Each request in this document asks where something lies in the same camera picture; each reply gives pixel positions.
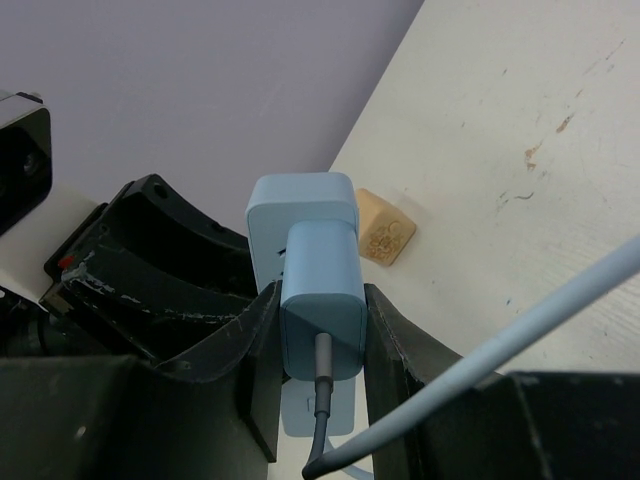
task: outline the light blue cable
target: light blue cable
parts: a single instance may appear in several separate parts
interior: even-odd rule
[[[351,465],[401,437],[436,409],[640,271],[640,236],[610,253],[520,315],[413,397],[302,471],[306,480]]]
[[[333,447],[331,440],[329,440],[329,437],[327,437],[324,443],[324,451],[326,453],[326,452],[331,452],[332,450],[335,450],[335,448]],[[356,480],[374,480],[375,479],[375,477],[373,476],[373,473],[367,472],[366,470],[360,467],[356,467],[355,465],[349,465],[348,467],[343,468],[342,471],[347,475],[349,475],[351,478],[355,478]]]

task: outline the plug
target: plug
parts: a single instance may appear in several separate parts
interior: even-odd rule
[[[246,218],[258,290],[282,272],[285,371],[313,381],[314,339],[329,333],[335,380],[355,376],[364,359],[367,306],[351,180],[340,173],[263,177]]]

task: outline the stain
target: stain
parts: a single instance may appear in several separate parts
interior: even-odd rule
[[[560,124],[560,126],[556,128],[556,133],[564,132],[564,129],[567,128],[567,125],[569,125],[569,122],[571,121],[574,115],[575,115],[575,112],[569,115],[567,118],[565,118],[563,122]]]
[[[537,167],[537,164],[533,163],[531,159],[533,158],[533,156],[536,154],[536,152],[541,146],[542,146],[542,142],[540,142],[535,147],[531,147],[530,149],[524,151],[524,164],[526,165],[527,170],[529,171],[535,170],[535,168]]]
[[[531,387],[533,385],[540,385],[540,379],[533,375],[519,375],[518,381],[521,385],[525,387]]]
[[[613,55],[620,50],[620,47],[622,45],[624,45],[624,42],[626,41],[626,38],[623,38],[622,41],[618,44],[618,46],[616,48],[614,48],[613,50],[611,50],[611,52],[609,52],[609,55],[607,55],[606,57],[604,57],[605,60],[609,60],[611,57],[613,57]]]
[[[87,427],[83,425],[76,431],[76,434],[73,436],[74,440],[80,440],[85,433],[87,433]]]
[[[593,70],[594,68],[596,68],[596,66],[600,63],[600,60],[596,60],[595,62],[593,62],[591,65],[589,65],[587,67],[587,69],[582,73],[582,75],[586,75],[587,73],[589,73],[591,70]]]
[[[517,200],[529,200],[531,197],[533,197],[533,194],[536,192],[531,192],[529,195],[527,195],[526,197],[523,197],[522,195],[517,195],[515,197],[513,197],[514,199]]]
[[[130,297],[129,295],[120,295],[122,300],[129,300],[131,303],[142,303],[137,298]]]
[[[500,213],[500,210],[502,210],[507,203],[509,203],[508,198],[505,198],[504,200],[502,200],[502,202],[496,207],[496,214]]]

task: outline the purple wall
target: purple wall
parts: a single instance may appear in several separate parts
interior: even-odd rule
[[[326,170],[422,0],[9,0],[0,88],[53,113],[56,180],[158,172],[244,231],[261,175]]]

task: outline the screw hole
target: screw hole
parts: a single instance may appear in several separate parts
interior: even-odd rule
[[[215,220],[213,222],[211,222],[211,228],[213,230],[215,230],[216,232],[218,232],[218,233],[225,233],[226,232],[225,228],[222,225],[220,225],[218,222],[216,222]]]
[[[169,193],[167,192],[167,189],[164,188],[164,186],[160,185],[159,183],[156,183],[153,186],[153,191],[156,192],[156,195],[158,195],[163,200],[166,200],[169,197]]]
[[[28,177],[32,176],[36,173],[39,167],[39,160],[34,153],[30,153],[27,155],[27,158],[24,160],[24,164],[22,165],[22,169],[24,170],[24,174]]]
[[[166,373],[177,373],[181,370],[191,370],[191,363],[185,360],[174,360],[161,365],[159,369]]]

